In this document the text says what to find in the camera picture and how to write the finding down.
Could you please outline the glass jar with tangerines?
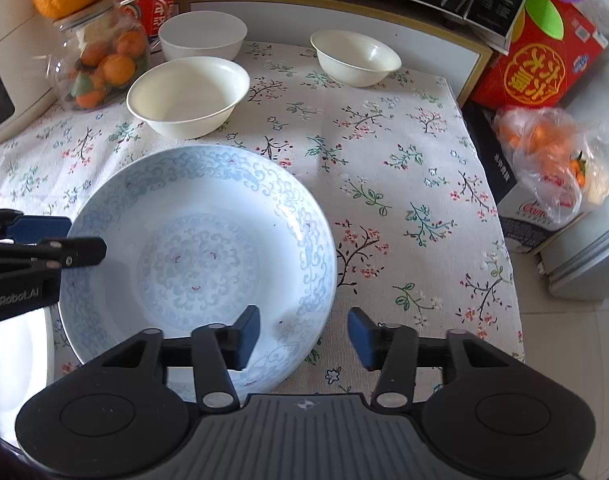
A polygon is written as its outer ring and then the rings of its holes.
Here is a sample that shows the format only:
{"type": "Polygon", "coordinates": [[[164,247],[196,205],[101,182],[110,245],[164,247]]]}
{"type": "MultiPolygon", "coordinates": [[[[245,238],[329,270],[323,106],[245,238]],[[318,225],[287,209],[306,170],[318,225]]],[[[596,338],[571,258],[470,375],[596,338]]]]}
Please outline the glass jar with tangerines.
{"type": "Polygon", "coordinates": [[[149,68],[144,27],[114,0],[98,0],[54,27],[58,45],[46,74],[65,108],[86,112],[116,102],[149,68]]]}

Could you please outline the cream bowl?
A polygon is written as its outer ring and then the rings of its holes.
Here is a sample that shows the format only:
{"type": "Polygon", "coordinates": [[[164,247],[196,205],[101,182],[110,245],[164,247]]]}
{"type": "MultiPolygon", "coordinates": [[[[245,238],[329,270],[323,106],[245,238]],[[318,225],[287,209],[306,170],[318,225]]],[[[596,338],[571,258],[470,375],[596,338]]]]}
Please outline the cream bowl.
{"type": "Polygon", "coordinates": [[[353,88],[374,86],[402,67],[397,52],[358,32],[318,30],[310,43],[321,69],[331,79],[353,88]]]}
{"type": "Polygon", "coordinates": [[[126,96],[129,112],[160,136],[197,139],[220,128],[250,89],[240,65],[213,56],[164,62],[144,73],[126,96]]]}

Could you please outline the white bowl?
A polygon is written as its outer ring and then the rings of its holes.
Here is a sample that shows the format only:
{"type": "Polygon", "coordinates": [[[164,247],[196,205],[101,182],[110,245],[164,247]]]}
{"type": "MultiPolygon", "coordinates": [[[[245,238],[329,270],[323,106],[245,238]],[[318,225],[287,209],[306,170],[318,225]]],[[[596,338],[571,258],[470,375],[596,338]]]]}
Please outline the white bowl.
{"type": "Polygon", "coordinates": [[[214,56],[233,61],[248,34],[237,16],[218,11],[192,11],[170,18],[159,29],[167,61],[191,56],[214,56]]]}

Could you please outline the floral tablecloth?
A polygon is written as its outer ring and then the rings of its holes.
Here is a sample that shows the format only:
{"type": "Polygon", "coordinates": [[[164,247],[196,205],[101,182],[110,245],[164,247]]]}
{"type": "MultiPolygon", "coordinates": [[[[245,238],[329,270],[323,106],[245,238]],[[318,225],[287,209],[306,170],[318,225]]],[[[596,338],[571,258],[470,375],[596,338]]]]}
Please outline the floral tablecloth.
{"type": "MultiPolygon", "coordinates": [[[[399,70],[354,89],[326,76],[310,49],[247,44],[237,63],[250,89],[225,124],[198,140],[165,138],[124,102],[76,112],[53,105],[0,145],[0,206],[68,217],[123,168],[172,148],[241,148],[292,174],[328,222],[336,292],[324,330],[278,393],[373,392],[347,315],[441,338],[464,330],[521,358],[513,269],[495,201],[447,82],[399,70]]],[[[86,362],[59,313],[54,379],[86,362]]]]}

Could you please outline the blue patterned plate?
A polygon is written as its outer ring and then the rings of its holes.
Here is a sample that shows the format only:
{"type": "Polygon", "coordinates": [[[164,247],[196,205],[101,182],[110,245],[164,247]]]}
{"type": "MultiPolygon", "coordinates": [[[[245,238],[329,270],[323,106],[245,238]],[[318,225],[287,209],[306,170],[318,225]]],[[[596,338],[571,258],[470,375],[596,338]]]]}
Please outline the blue patterned plate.
{"type": "Polygon", "coordinates": [[[310,353],[336,292],[335,242],[292,174],[241,148],[172,148],[123,168],[79,212],[74,237],[107,246],[62,278],[59,313],[91,361],[146,328],[169,338],[260,311],[260,336],[232,374],[239,396],[274,390],[310,353]]]}

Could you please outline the plain white plate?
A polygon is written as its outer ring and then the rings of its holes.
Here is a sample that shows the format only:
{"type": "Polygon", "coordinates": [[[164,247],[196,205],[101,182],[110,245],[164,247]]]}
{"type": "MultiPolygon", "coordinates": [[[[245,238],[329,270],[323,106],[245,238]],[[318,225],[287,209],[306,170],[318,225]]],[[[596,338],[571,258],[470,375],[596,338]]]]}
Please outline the plain white plate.
{"type": "Polygon", "coordinates": [[[22,406],[54,379],[50,310],[0,322],[0,437],[18,448],[15,422],[22,406]]]}

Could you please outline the white cabinet with gold trim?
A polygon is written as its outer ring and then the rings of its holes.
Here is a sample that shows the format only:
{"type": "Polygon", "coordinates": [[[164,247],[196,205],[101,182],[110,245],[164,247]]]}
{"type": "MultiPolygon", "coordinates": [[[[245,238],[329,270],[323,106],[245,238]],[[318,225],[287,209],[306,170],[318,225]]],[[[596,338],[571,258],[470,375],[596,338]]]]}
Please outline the white cabinet with gold trim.
{"type": "Polygon", "coordinates": [[[182,13],[220,11],[247,25],[247,39],[309,47],[314,32],[358,32],[400,56],[402,66],[446,79],[464,104],[481,77],[491,49],[464,32],[372,6],[333,0],[175,0],[182,13]]]}

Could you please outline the red gift box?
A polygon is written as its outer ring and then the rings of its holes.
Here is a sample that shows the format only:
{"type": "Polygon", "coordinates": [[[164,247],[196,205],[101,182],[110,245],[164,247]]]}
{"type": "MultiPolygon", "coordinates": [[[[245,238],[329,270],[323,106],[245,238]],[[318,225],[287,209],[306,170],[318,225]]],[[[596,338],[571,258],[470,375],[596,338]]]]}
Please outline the red gift box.
{"type": "Polygon", "coordinates": [[[572,3],[527,0],[509,52],[487,66],[469,99],[489,110],[554,107],[607,47],[572,3]]]}

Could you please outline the dark cardboard box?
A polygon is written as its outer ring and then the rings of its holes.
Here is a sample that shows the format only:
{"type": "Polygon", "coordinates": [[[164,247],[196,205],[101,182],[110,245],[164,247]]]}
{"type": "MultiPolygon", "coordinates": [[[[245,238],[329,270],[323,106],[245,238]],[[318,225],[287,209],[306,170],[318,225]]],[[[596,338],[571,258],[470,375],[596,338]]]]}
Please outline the dark cardboard box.
{"type": "Polygon", "coordinates": [[[520,184],[513,173],[492,129],[492,112],[471,101],[465,103],[461,112],[487,176],[510,252],[539,252],[584,216],[579,210],[568,222],[555,226],[536,196],[520,184]]]}

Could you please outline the grey refrigerator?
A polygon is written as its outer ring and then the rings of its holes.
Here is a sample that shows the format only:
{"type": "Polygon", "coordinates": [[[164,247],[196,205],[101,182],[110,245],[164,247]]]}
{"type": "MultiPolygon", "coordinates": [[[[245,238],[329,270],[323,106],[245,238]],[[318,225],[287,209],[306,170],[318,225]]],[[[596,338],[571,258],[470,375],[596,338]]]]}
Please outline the grey refrigerator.
{"type": "MultiPolygon", "coordinates": [[[[609,183],[609,139],[601,134],[587,142],[586,183],[598,191],[609,183]]],[[[609,299],[609,195],[567,226],[541,250],[549,292],[558,298],[609,299]]]]}

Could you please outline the plastic bag of oranges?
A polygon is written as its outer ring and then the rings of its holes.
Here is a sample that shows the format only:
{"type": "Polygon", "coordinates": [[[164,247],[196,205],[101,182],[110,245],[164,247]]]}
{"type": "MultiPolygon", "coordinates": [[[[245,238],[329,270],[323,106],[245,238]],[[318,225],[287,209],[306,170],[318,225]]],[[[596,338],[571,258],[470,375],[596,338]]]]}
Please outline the plastic bag of oranges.
{"type": "Polygon", "coordinates": [[[518,183],[554,229],[609,196],[609,136],[602,125],[576,122],[561,108],[512,107],[498,112],[493,129],[518,183]]]}

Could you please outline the white Changhong air fryer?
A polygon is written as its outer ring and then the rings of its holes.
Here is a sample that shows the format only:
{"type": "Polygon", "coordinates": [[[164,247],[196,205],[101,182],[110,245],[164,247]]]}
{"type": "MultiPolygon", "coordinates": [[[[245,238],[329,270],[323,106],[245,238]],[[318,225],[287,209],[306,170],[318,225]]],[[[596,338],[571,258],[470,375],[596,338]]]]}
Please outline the white Changhong air fryer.
{"type": "Polygon", "coordinates": [[[0,144],[55,102],[46,64],[56,46],[55,27],[32,0],[0,0],[0,144]]]}

